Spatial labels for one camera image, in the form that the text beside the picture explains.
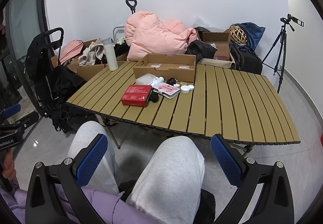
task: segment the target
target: pink comforter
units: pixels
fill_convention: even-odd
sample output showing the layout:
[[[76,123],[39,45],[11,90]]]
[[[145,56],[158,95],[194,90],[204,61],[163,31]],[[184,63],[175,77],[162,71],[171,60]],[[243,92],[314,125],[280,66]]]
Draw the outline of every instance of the pink comforter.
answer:
[[[148,53],[183,54],[197,39],[195,29],[179,20],[161,22],[153,12],[138,11],[125,24],[126,42],[130,46],[128,61],[137,61]]]

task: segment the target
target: purple jacket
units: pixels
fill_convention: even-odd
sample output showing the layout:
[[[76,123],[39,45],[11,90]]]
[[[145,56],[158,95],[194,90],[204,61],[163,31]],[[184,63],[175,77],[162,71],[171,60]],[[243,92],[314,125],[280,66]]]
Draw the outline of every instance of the purple jacket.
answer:
[[[57,185],[57,191],[68,217],[75,223],[80,223],[75,217],[70,204],[65,202],[67,201],[67,198],[61,185]],[[83,187],[82,191],[97,213],[107,224],[160,224],[157,220],[154,220],[148,215],[145,215],[120,200],[122,194],[110,195],[86,187]],[[25,190],[18,189],[15,192],[14,197],[12,197],[0,188],[0,193],[14,215],[22,224],[25,224],[27,192]]]

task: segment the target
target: black suitcase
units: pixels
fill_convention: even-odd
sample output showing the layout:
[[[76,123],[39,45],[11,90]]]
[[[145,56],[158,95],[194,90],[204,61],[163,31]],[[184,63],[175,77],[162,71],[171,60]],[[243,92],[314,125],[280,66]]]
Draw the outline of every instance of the black suitcase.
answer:
[[[236,70],[244,71],[252,74],[261,74],[262,72],[262,62],[261,59],[248,50],[245,52],[237,49],[234,44],[230,43],[231,54],[235,60]]]

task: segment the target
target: table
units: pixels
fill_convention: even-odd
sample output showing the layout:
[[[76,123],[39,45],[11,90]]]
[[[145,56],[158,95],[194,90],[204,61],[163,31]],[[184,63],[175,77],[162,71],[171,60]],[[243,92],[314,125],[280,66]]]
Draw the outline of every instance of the table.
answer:
[[[146,108],[123,106],[120,98],[135,83],[136,62],[119,61],[103,69],[67,102],[110,119],[211,138],[221,133],[229,143],[283,145],[300,143],[284,103],[267,77],[208,65],[196,65],[195,89],[173,99],[159,96]]]

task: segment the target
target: pink and white notebook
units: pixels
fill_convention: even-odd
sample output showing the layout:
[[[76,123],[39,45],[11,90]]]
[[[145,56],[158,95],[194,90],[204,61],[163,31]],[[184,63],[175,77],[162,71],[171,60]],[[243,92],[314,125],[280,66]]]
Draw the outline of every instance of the pink and white notebook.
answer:
[[[176,88],[172,85],[169,85],[165,82],[161,82],[155,86],[153,86],[154,91],[159,93],[162,96],[165,96],[169,99],[174,98],[179,92],[180,88]]]

